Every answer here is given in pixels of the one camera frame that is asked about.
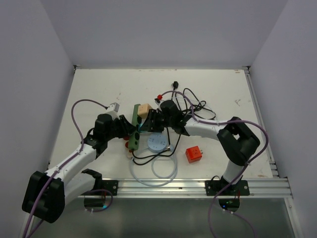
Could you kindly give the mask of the green power strip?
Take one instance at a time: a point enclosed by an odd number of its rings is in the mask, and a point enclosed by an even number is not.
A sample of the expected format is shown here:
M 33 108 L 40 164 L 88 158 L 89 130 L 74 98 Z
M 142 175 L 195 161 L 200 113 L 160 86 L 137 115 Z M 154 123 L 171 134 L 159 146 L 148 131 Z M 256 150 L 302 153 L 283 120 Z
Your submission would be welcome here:
M 136 151 L 139 148 L 139 140 L 140 140 L 139 126 L 142 122 L 141 117 L 138 116 L 139 106 L 140 104 L 134 105 L 133 114 L 132 114 L 131 124 L 135 126 L 135 130 L 129 137 L 129 141 L 128 141 L 128 149 L 131 151 Z

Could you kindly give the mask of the orange cube adapter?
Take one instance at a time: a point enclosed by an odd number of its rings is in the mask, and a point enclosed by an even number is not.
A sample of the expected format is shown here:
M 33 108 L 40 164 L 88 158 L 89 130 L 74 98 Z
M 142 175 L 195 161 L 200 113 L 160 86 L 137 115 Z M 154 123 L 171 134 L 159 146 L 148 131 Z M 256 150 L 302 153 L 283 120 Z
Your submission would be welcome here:
M 152 107 L 149 104 L 139 105 L 137 114 L 141 119 L 146 119 L 150 109 L 152 109 Z

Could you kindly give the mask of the blue round socket base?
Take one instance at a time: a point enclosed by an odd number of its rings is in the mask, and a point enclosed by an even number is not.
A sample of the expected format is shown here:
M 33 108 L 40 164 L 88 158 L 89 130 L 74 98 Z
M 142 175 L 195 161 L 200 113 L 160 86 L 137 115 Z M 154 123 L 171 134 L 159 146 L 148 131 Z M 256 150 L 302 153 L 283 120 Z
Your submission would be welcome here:
M 153 153 L 160 153 L 168 146 L 168 139 L 162 133 L 152 133 L 147 140 L 148 149 Z

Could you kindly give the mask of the beige red power strip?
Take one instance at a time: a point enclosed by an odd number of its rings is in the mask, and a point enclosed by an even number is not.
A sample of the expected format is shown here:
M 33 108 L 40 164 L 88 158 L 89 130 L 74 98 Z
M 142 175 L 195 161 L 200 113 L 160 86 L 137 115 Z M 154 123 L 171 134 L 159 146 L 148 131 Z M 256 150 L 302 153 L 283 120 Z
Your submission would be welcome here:
M 125 136 L 125 137 L 123 138 L 123 140 L 124 140 L 124 146 L 125 146 L 126 157 L 127 157 L 128 159 L 132 159 L 133 155 L 132 155 L 132 150 L 129 148 L 129 139 L 130 139 L 129 136 Z

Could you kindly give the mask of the red cube socket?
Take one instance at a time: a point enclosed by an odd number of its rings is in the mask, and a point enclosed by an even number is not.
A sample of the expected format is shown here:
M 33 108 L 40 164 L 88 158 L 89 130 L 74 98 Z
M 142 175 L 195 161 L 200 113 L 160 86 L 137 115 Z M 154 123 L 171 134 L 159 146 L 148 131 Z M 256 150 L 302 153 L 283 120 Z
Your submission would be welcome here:
M 199 148 L 199 146 L 194 146 L 194 147 L 187 148 L 185 151 L 185 155 L 188 160 L 188 163 L 191 164 L 191 163 L 199 161 L 203 156 L 203 152 Z

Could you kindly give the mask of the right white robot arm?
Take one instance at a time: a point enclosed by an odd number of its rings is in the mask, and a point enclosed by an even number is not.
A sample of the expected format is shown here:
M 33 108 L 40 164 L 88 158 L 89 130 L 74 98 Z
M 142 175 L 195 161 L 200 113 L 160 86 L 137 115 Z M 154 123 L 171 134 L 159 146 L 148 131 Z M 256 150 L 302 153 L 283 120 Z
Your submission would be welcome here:
M 220 142 L 229 159 L 221 177 L 220 188 L 228 195 L 238 189 L 238 181 L 242 178 L 247 161 L 260 145 L 258 137 L 240 118 L 233 117 L 220 122 L 197 119 L 193 115 L 182 114 L 172 100 L 162 102 L 156 110 L 149 110 L 140 130 L 162 132 L 166 127 L 172 128 L 179 135 L 200 136 Z

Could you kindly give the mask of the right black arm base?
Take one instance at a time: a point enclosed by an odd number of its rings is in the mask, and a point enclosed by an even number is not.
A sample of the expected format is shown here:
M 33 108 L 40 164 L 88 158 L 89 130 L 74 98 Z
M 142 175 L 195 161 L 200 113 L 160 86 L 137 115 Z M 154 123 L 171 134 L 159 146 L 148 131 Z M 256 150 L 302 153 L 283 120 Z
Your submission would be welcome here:
M 226 187 L 229 182 L 227 182 L 223 177 L 220 179 L 219 176 L 214 176 L 210 180 L 205 181 L 205 190 L 207 196 L 215 196 L 221 191 L 224 187 Z M 249 185 L 246 180 L 239 179 L 236 183 L 230 185 L 226 188 L 220 196 L 249 196 Z

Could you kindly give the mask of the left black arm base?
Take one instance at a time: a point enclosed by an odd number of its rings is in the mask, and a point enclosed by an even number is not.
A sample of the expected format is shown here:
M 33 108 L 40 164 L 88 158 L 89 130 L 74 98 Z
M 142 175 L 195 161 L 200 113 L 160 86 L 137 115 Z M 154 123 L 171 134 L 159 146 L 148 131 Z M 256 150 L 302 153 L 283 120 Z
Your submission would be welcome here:
M 82 195 L 97 195 L 97 196 L 106 196 L 105 191 L 97 191 L 98 189 L 108 190 L 113 196 L 117 196 L 118 191 L 118 180 L 102 180 L 102 183 L 99 187 L 93 188 L 91 191 L 85 192 Z

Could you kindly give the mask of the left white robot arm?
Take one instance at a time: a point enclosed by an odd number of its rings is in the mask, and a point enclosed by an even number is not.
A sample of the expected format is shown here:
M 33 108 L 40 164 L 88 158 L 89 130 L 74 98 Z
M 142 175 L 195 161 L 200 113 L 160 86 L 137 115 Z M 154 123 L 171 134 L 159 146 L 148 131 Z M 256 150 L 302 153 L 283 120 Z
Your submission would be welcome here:
M 28 182 L 22 210 L 48 223 L 55 222 L 65 205 L 79 195 L 99 194 L 102 175 L 85 167 L 97 159 L 114 138 L 131 136 L 138 130 L 123 115 L 98 115 L 79 147 L 61 163 L 45 172 L 34 172 Z

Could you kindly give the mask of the black three-pin plug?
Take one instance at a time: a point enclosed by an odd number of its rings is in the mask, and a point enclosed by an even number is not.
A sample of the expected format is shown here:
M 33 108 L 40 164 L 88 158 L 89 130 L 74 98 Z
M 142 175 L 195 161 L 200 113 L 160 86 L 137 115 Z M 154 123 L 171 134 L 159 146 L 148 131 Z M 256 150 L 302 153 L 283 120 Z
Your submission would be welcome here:
M 174 81 L 172 84 L 171 84 L 171 87 L 175 90 L 177 89 L 179 86 L 179 83 L 177 81 Z

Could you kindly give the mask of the aluminium front rail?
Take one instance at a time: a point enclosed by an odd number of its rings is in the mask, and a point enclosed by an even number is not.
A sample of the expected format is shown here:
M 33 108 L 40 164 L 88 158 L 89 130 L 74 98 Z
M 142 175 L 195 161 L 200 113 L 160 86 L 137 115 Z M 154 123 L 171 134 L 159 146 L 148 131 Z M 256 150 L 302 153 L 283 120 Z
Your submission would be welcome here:
M 207 179 L 174 179 L 163 184 L 158 179 L 147 179 L 151 186 L 135 179 L 118 180 L 117 196 L 120 198 L 205 198 L 205 181 Z M 220 196 L 218 198 L 291 198 L 292 192 L 286 178 L 250 178 L 249 196 Z

